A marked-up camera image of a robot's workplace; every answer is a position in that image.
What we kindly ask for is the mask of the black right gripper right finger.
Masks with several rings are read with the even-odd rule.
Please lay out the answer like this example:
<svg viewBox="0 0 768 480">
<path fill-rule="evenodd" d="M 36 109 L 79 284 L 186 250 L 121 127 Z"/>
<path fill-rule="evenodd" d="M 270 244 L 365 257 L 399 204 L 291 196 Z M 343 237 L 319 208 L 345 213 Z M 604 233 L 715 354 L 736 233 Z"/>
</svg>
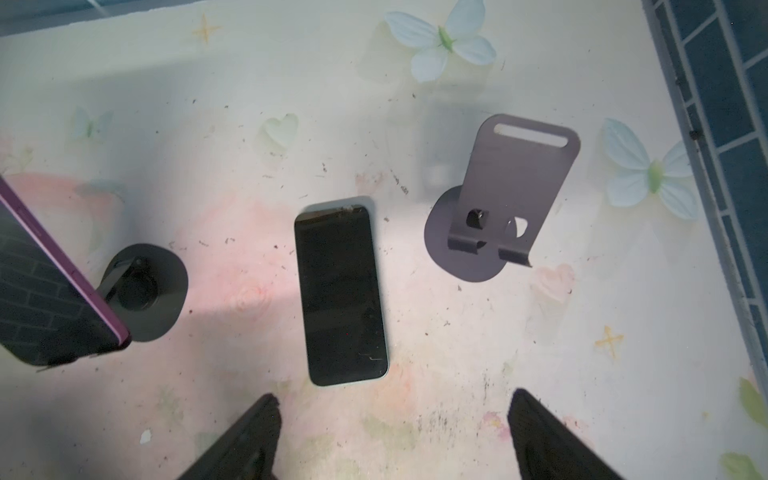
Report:
<svg viewBox="0 0 768 480">
<path fill-rule="evenodd" d="M 507 421 L 522 479 L 621 479 L 527 390 L 514 391 Z"/>
</svg>

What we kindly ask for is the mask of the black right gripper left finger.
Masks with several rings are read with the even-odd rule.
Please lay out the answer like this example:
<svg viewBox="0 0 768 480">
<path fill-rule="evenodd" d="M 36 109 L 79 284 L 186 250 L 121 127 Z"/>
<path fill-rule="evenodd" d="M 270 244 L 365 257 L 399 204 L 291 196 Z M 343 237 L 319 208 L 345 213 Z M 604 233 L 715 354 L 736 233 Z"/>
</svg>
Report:
<svg viewBox="0 0 768 480">
<path fill-rule="evenodd" d="M 260 397 L 179 480 L 276 479 L 273 466 L 281 432 L 279 400 Z"/>
</svg>

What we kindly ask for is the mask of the black phone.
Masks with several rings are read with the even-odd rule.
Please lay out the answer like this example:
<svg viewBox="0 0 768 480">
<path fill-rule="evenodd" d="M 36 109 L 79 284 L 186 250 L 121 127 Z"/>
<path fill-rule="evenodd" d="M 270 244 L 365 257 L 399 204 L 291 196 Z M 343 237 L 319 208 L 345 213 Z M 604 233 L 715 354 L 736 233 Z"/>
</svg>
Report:
<svg viewBox="0 0 768 480">
<path fill-rule="evenodd" d="M 389 356 L 369 210 L 348 204 L 303 212 L 294 236 L 311 382 L 383 377 Z"/>
</svg>

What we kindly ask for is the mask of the purple metal phone stand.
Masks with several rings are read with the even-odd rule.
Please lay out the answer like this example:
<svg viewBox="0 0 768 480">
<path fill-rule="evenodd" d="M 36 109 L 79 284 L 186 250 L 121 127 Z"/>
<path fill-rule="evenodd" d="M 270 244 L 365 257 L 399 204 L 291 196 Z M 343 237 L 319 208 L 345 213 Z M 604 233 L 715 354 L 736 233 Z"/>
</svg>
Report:
<svg viewBox="0 0 768 480">
<path fill-rule="evenodd" d="M 480 126 L 464 181 L 434 204 L 424 228 L 431 259 L 467 282 L 530 252 L 581 149 L 569 128 L 506 114 Z"/>
</svg>

